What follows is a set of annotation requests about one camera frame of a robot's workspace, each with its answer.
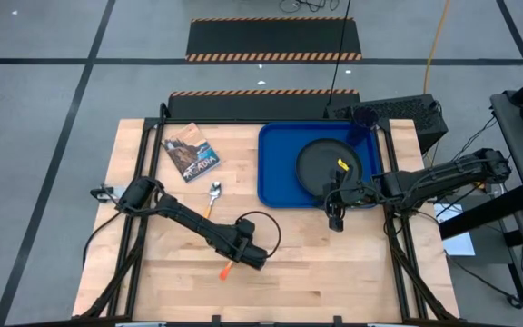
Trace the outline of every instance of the table leg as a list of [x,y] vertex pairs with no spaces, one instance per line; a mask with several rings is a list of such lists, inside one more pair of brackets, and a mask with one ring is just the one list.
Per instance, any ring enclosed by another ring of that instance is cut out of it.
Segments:
[[523,210],[523,185],[440,223],[441,239],[446,240],[485,223],[495,222],[519,210]]

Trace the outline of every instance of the black floor mat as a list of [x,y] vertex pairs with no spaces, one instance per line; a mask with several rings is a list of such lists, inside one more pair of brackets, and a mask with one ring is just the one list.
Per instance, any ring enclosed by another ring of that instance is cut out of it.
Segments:
[[[241,90],[173,92],[169,97],[172,119],[257,121],[320,120],[330,90]],[[360,101],[358,91],[335,89],[332,105]]]
[[192,62],[360,60],[352,18],[202,18],[191,23],[186,59]]

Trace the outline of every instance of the book cover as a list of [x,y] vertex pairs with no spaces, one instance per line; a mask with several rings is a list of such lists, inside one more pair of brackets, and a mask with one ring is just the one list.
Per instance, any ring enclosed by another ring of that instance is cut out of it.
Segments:
[[185,182],[210,171],[220,160],[195,123],[186,125],[179,133],[163,141]]

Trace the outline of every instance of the wooden tabletop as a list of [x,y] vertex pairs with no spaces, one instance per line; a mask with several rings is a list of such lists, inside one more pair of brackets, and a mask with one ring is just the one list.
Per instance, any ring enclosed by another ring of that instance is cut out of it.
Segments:
[[[143,120],[120,122],[107,184],[127,185],[131,181],[142,125]],[[166,125],[164,137],[182,127]],[[380,206],[348,210],[342,233],[328,228],[323,211],[268,208],[256,193],[258,132],[262,126],[199,127],[222,159],[221,165],[185,183],[162,149],[157,179],[163,182],[167,193],[198,213],[207,207],[212,182],[221,181],[222,196],[215,202],[210,219],[233,223],[241,213],[265,211],[281,226],[281,247],[260,272],[236,264],[227,281],[221,282],[218,276],[227,263],[224,258],[207,246],[202,237],[169,219],[153,216],[145,243],[135,320],[209,322],[212,315],[220,314],[224,322],[332,322],[334,315],[341,315],[345,322],[400,322]],[[423,163],[413,122],[391,121],[391,131],[399,168],[421,169]],[[433,215],[430,204],[420,210]],[[112,204],[100,204],[94,229],[113,214]],[[256,224],[256,244],[271,249],[277,239],[275,226],[260,215],[248,219]],[[113,277],[123,221],[120,218],[94,238],[74,314],[88,309]],[[421,277],[448,311],[459,315],[438,226],[418,216],[412,217],[410,224]],[[405,283],[411,294],[410,311],[416,317],[412,284],[406,274]],[[119,301],[120,313],[127,289],[126,280]]]

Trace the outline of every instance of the gray floor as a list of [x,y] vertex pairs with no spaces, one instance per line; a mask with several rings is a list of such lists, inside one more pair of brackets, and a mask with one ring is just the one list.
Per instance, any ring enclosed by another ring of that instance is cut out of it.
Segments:
[[[506,0],[523,39],[523,0]],[[0,0],[0,58],[86,58],[107,0]],[[344,14],[346,2],[317,14]],[[365,58],[429,55],[442,1],[355,0]],[[198,17],[284,16],[278,0],[117,0],[99,58],[183,58],[189,22]],[[442,59],[522,59],[496,0],[452,2],[439,46]],[[523,65],[433,66],[429,91],[441,101],[450,132],[437,161],[451,157],[489,119],[489,96],[523,85]],[[0,64],[0,299],[35,209],[64,119],[84,67]],[[105,176],[117,122],[157,113],[178,90],[328,88],[334,66],[96,65],[55,175],[32,251],[6,323],[67,319],[81,272],[81,250],[97,204],[88,190]],[[360,90],[363,100],[420,94],[422,65],[343,65],[337,87]],[[266,82],[258,86],[259,81]],[[496,126],[470,150],[508,153]],[[520,184],[516,175],[508,187]],[[523,325],[523,311],[451,267],[461,316],[473,322]],[[513,291],[506,266],[471,267]]]

